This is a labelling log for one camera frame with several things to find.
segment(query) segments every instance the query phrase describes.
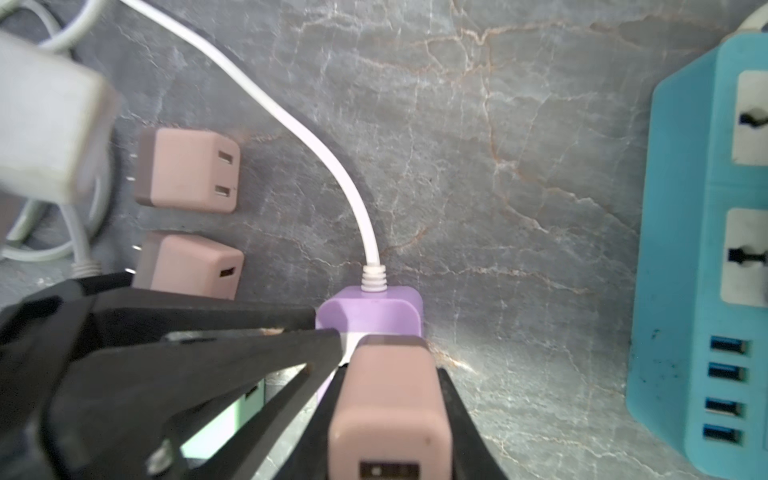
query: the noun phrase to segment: purple power adapter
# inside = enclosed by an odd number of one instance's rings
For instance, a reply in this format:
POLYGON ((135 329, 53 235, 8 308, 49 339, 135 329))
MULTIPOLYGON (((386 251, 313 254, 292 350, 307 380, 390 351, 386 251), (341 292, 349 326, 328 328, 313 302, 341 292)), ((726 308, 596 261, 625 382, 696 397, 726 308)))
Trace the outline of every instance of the purple power adapter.
MULTIPOLYGON (((383 292, 367 293, 359 286, 348 286, 317 309, 315 328, 339 330, 343 365, 348 363, 360 339, 371 333, 422 336, 423 316, 424 302, 415 288, 391 286, 383 292)), ((317 391, 318 400, 329 383, 330 377, 317 391)))

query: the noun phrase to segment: pink power adapter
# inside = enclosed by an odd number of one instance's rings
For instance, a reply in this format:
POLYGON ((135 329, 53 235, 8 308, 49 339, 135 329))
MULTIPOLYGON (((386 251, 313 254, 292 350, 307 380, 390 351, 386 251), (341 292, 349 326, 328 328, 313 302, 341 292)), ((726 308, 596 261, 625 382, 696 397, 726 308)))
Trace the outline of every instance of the pink power adapter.
MULTIPOLYGON (((415 288, 390 286, 383 292, 368 293, 359 286, 348 286, 317 309, 315 328, 339 331, 344 346, 340 365, 344 365, 366 335, 423 336, 423 316, 424 302, 415 288)), ((318 389, 318 401, 330 380, 331 377, 318 389)))
POLYGON ((424 339, 363 338, 328 428, 328 478, 450 480, 452 449, 437 367, 424 339))

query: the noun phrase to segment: white power adapter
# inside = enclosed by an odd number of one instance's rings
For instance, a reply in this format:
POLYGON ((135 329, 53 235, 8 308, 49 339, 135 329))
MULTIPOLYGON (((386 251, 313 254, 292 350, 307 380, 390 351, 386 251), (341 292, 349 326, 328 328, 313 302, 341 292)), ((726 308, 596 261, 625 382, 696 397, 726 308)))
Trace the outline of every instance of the white power adapter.
POLYGON ((72 204, 94 184, 118 93, 90 68, 0 32, 0 189, 72 204))
POLYGON ((0 0, 0 18, 13 12, 22 0, 0 0))

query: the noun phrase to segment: charger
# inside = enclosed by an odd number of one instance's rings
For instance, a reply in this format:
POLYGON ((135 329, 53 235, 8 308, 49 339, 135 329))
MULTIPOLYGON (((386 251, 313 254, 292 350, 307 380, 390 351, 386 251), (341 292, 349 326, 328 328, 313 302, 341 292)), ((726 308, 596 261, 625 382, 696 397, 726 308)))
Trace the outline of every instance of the charger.
POLYGON ((452 450, 426 341, 399 335, 360 340, 328 428, 328 478, 450 480, 452 450))
POLYGON ((90 68, 0 32, 0 187, 73 204, 91 191, 118 94, 90 68))
POLYGON ((134 197, 148 207, 230 214, 240 147, 212 131, 146 129, 139 136, 134 197))
POLYGON ((234 300, 243 252, 199 235, 155 230, 147 233, 132 286, 234 300))

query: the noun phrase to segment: power adapter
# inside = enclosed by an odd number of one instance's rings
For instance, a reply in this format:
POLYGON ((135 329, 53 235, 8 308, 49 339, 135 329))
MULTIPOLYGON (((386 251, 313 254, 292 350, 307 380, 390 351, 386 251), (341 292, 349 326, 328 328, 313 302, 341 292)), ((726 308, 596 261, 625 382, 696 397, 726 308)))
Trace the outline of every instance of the power adapter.
POLYGON ((148 207, 231 214, 240 147, 212 131, 146 129, 139 135, 134 197, 148 207))
MULTIPOLYGON (((316 329, 336 329, 344 346, 343 365, 352 357, 358 342, 371 334, 422 336, 424 301, 410 286, 391 286, 383 292, 365 292, 348 286, 317 309, 316 329)), ((317 390, 325 395, 331 377, 317 390)))
POLYGON ((73 204, 91 191, 118 93, 90 68, 0 32, 0 188, 73 204))
POLYGON ((132 286, 234 300, 243 252, 188 233, 155 230, 141 244, 132 286))
POLYGON ((452 450, 437 367, 424 339, 363 338, 328 428, 328 478, 449 480, 452 450))

